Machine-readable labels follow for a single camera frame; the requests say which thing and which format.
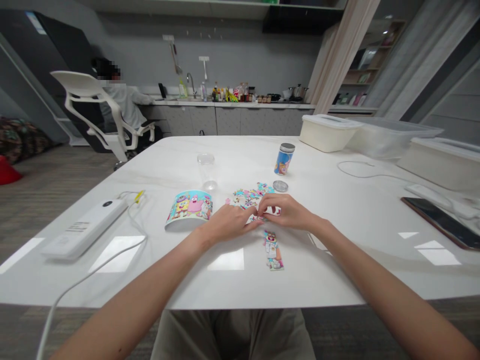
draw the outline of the gray carpet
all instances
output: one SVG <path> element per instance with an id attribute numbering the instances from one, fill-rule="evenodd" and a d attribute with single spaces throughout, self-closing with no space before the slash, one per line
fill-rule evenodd
<path id="1" fill-rule="evenodd" d="M 0 186 L 0 263 L 110 175 L 115 162 L 112 154 L 61 146 L 16 165 L 25 177 Z M 480 296 L 431 304 L 480 346 Z M 35 357 L 48 310 L 0 304 L 0 360 Z M 51 355 L 93 312 L 59 308 L 46 355 Z M 368 306 L 308 308 L 303 309 L 303 315 L 318 359 L 408 358 Z M 157 324 L 129 359 L 150 359 L 156 333 Z"/>

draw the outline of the yellow cable connector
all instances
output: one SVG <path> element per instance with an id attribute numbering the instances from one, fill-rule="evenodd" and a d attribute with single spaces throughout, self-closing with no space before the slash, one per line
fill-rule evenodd
<path id="1" fill-rule="evenodd" d="M 145 190 L 142 190 L 138 193 L 138 195 L 135 197 L 135 202 L 138 204 L 140 202 L 140 198 L 142 197 L 142 195 L 144 194 Z"/>

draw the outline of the chair armrest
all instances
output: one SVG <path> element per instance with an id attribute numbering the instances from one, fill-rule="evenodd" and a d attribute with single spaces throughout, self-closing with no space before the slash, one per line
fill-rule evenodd
<path id="1" fill-rule="evenodd" d="M 150 125 L 151 123 L 154 123 L 154 122 L 156 122 L 156 121 L 157 121 L 157 120 L 149 119 L 149 120 L 145 121 L 143 124 L 141 124 L 141 127 L 144 128 L 144 127 L 146 127 L 146 126 L 148 126 L 148 125 Z"/>

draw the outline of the hand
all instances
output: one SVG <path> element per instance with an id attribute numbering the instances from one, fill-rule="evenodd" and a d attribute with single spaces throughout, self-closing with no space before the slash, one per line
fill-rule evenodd
<path id="1" fill-rule="evenodd" d="M 264 223 L 261 220 L 255 220 L 246 224 L 251 215 L 257 215 L 255 206 L 243 210 L 239 206 L 225 204 L 198 229 L 213 243 L 228 241 L 246 234 Z"/>
<path id="2" fill-rule="evenodd" d="M 269 207 L 271 207 L 273 213 L 276 212 L 277 207 L 281 208 L 280 215 L 265 213 Z M 258 205 L 258 216 L 281 226 L 310 232 L 312 226 L 322 220 L 321 217 L 311 213 L 290 195 L 277 193 L 265 194 Z"/>

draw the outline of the plastic storage box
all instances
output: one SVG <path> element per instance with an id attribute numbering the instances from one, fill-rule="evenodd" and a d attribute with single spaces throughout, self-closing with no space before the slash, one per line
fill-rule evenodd
<path id="1" fill-rule="evenodd" d="M 441 137 L 413 138 L 397 166 L 446 189 L 480 188 L 480 146 Z"/>
<path id="2" fill-rule="evenodd" d="M 343 150 L 355 132 L 363 125 L 359 122 L 329 115 L 304 115 L 301 118 L 300 141 L 331 153 Z"/>
<path id="3" fill-rule="evenodd" d="M 347 144 L 347 148 L 373 159 L 401 158 L 412 138 L 434 138 L 444 130 L 381 117 L 352 117 L 364 123 Z"/>

